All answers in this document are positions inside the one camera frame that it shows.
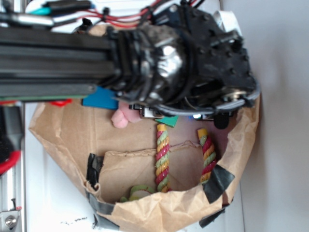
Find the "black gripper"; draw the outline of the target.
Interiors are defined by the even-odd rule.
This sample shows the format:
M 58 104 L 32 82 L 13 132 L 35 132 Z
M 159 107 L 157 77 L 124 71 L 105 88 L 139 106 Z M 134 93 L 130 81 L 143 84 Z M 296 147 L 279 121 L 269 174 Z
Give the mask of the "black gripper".
M 232 113 L 254 106 L 260 85 L 238 30 L 189 4 L 145 14 L 135 29 L 139 67 L 135 102 L 165 116 L 212 118 L 219 129 Z

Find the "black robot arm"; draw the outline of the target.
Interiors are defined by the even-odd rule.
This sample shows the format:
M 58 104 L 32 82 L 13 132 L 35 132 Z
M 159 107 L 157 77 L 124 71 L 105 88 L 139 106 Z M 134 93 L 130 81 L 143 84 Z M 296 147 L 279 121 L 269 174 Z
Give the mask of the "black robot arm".
M 30 13 L 0 3 L 1 101 L 57 101 L 101 86 L 165 116 L 217 118 L 260 95 L 243 37 L 200 1 L 157 0 L 138 14 L 97 12 L 88 0 Z

